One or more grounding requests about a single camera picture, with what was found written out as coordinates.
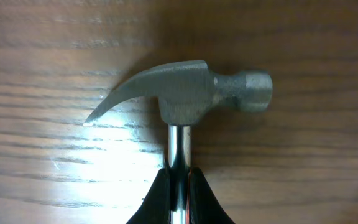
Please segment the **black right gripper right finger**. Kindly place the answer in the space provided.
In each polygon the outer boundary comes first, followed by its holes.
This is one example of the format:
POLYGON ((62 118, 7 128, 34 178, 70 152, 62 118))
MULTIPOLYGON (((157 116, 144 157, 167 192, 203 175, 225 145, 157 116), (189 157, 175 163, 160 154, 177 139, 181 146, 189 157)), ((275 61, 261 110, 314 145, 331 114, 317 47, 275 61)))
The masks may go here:
POLYGON ((191 169, 189 181, 191 224, 234 224, 219 204, 200 168, 191 169))

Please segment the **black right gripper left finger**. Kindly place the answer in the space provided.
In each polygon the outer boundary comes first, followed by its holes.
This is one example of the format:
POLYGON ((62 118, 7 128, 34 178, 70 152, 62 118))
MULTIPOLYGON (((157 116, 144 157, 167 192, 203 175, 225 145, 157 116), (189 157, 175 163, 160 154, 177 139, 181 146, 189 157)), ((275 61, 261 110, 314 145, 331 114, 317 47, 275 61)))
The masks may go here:
POLYGON ((127 224, 170 223, 170 175, 167 168, 160 169, 139 209, 127 224))

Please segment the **small claw hammer black handle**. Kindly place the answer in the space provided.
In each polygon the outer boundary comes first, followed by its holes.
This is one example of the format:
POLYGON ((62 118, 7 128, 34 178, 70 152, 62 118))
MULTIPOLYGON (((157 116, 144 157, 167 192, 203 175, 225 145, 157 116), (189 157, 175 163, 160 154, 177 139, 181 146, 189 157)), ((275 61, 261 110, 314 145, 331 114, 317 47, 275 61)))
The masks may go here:
POLYGON ((144 70, 117 86, 83 124, 94 125, 111 108, 129 99, 156 97, 162 121, 168 125, 168 160, 163 168, 170 175, 170 224, 191 224, 191 127, 217 106, 248 113, 264 111, 272 93, 272 78, 266 71, 220 75, 204 60, 168 63, 144 70))

